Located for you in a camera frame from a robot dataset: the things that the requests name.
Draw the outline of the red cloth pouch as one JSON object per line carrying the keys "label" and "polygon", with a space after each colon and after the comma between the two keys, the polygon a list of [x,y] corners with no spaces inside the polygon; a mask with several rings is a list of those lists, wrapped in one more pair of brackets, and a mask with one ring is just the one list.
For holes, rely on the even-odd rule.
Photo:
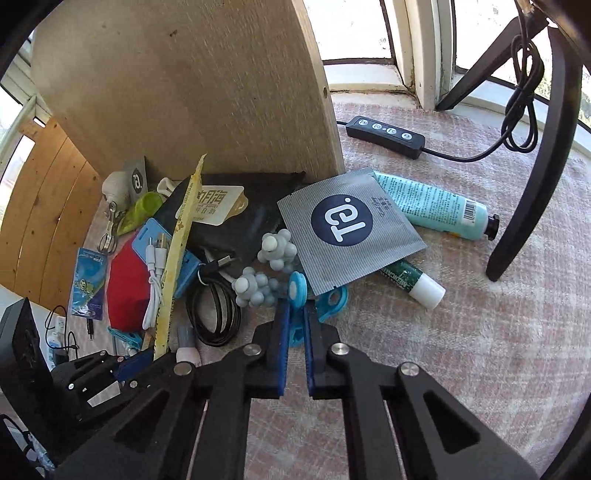
{"label": "red cloth pouch", "polygon": [[125,333],[142,330],[149,301],[148,272],[145,263],[132,249],[130,238],[114,256],[106,288],[110,326]]}

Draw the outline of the blue plastic card holder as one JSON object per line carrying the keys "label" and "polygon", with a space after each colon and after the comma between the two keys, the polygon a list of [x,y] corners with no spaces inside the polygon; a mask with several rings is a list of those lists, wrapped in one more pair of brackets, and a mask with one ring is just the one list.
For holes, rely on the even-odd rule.
{"label": "blue plastic card holder", "polygon": [[[170,241],[172,238],[172,235],[154,218],[149,218],[132,240],[131,248],[143,263],[146,263],[145,251],[148,245],[148,240],[151,239],[152,243],[155,243],[160,234],[163,234],[167,241]],[[201,261],[197,259],[197,256],[193,255],[188,250],[184,251],[173,295],[174,299],[182,297],[188,286],[190,286],[193,278],[197,275],[197,270],[200,265]]]}

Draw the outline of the long yellow straw packet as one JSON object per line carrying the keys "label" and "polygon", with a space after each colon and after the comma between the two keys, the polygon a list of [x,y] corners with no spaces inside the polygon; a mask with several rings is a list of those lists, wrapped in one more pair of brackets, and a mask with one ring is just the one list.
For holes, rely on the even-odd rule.
{"label": "long yellow straw packet", "polygon": [[162,276],[161,300],[158,308],[153,342],[153,360],[156,361],[168,351],[171,314],[174,304],[174,292],[180,271],[186,242],[193,223],[197,198],[202,190],[201,172],[206,154],[200,157],[194,173],[190,176],[183,201],[179,207],[179,218],[172,234],[166,264]]}

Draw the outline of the lime green tube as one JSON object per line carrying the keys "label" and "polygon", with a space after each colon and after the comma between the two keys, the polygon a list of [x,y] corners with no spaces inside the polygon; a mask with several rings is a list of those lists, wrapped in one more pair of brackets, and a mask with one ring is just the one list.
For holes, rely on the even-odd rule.
{"label": "lime green tube", "polygon": [[117,226],[117,235],[131,233],[141,227],[162,206],[162,197],[157,192],[143,194],[124,214]]}

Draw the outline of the blue clothes peg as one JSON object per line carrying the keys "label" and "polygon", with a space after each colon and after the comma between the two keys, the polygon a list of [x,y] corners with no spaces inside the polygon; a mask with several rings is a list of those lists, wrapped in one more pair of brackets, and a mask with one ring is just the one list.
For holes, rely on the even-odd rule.
{"label": "blue clothes peg", "polygon": [[308,286],[303,273],[293,272],[287,282],[287,300],[290,303],[290,347],[298,347],[304,343],[304,304],[311,301],[315,306],[318,321],[324,323],[332,316],[339,314],[348,305],[349,287],[341,286],[315,296]]}

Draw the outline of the white beaded massager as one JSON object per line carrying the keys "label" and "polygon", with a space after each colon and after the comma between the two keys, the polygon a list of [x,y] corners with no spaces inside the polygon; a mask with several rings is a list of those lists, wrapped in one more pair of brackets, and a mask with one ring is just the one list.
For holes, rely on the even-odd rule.
{"label": "white beaded massager", "polygon": [[[202,186],[201,195],[199,196],[197,210],[195,210],[195,221],[193,224],[200,223],[211,226],[219,226],[225,220],[235,217],[236,215],[245,211],[247,205],[249,205],[249,199],[245,197],[245,188],[242,186],[204,184],[204,186]],[[260,242],[259,251],[262,250],[262,242]],[[206,256],[208,253],[209,252],[205,254],[204,261],[200,260],[201,262],[207,263],[208,260]],[[259,252],[257,252],[256,255],[256,262],[251,266],[254,268],[260,268],[266,273],[270,272],[270,266],[263,264],[263,258],[259,256]]]}

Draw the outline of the black wet wipes pack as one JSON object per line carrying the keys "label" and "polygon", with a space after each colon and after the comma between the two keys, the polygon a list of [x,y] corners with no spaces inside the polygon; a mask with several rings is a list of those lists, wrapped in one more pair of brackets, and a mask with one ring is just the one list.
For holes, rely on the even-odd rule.
{"label": "black wet wipes pack", "polygon": [[186,242],[186,249],[201,261],[207,252],[216,258],[230,256],[232,262],[225,272],[236,277],[243,268],[256,262],[263,234],[284,227],[276,202],[300,188],[305,183],[305,174],[204,174],[201,179],[205,185],[242,186],[249,199],[245,211],[219,226],[193,224]]}

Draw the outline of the teal plastic clip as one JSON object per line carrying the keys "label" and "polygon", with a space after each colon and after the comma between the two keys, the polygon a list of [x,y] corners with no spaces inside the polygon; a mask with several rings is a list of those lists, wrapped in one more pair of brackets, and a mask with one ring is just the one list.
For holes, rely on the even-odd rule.
{"label": "teal plastic clip", "polygon": [[143,340],[140,334],[122,332],[112,327],[108,327],[107,331],[114,342],[119,342],[123,346],[125,356],[134,356],[141,350]]}

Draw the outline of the blue card packet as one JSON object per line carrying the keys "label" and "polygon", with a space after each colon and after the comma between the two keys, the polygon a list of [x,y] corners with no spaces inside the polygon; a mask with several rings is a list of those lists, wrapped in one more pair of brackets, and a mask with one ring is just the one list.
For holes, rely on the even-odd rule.
{"label": "blue card packet", "polygon": [[106,270],[107,257],[104,254],[78,249],[69,302],[71,314],[91,320],[102,319]]}

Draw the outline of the metal eyelash curler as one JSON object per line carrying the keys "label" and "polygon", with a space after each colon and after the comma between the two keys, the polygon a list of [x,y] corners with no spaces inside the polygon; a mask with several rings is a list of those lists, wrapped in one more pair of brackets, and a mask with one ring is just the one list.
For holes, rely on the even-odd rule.
{"label": "metal eyelash curler", "polygon": [[111,201],[108,204],[105,215],[107,217],[107,224],[105,231],[97,244],[97,250],[104,255],[110,255],[115,251],[117,246],[116,229],[119,212],[117,204],[114,201]]}

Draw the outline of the green white lip balm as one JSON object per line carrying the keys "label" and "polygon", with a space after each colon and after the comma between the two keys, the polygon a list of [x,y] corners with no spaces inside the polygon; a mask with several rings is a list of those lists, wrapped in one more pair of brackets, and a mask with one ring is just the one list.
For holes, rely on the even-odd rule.
{"label": "green white lip balm", "polygon": [[383,267],[380,272],[427,310],[434,310],[446,294],[441,284],[406,259]]}

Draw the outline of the grey tg sachet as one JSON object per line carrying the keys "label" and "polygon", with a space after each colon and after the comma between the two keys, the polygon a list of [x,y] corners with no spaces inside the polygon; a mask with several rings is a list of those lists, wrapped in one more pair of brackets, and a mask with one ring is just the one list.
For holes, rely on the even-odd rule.
{"label": "grey tg sachet", "polygon": [[145,157],[127,161],[124,164],[131,205],[135,204],[148,190]]}
{"label": "grey tg sachet", "polygon": [[315,295],[427,248],[368,168],[305,186],[277,207]]}

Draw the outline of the teal hand cream tube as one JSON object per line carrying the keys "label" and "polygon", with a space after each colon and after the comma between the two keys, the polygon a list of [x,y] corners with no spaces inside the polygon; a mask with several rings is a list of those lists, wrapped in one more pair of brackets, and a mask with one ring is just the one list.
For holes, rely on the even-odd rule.
{"label": "teal hand cream tube", "polygon": [[479,241],[493,241],[500,218],[467,197],[415,180],[375,171],[374,177],[413,225]]}

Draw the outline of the upright wooden board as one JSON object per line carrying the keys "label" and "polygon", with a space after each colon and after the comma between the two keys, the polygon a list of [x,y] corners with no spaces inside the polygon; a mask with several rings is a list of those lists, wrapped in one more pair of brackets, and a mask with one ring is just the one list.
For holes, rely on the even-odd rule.
{"label": "upright wooden board", "polygon": [[100,174],[345,169],[300,1],[65,1],[35,30],[32,78]]}

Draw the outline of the black tripod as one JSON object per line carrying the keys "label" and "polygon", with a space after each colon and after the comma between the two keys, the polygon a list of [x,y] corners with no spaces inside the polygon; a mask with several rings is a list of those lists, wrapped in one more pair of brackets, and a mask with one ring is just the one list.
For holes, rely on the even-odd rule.
{"label": "black tripod", "polygon": [[[552,84],[546,123],[538,132],[535,90],[544,76],[544,63],[533,39],[548,31],[552,53]],[[533,169],[518,206],[486,268],[495,282],[520,252],[541,219],[566,165],[578,123],[583,64],[567,36],[548,25],[547,16],[534,8],[518,10],[514,18],[461,78],[439,101],[439,111],[451,110],[479,87],[505,62],[514,65],[517,84],[505,108],[501,138],[473,160],[500,146],[516,153],[537,152]]]}

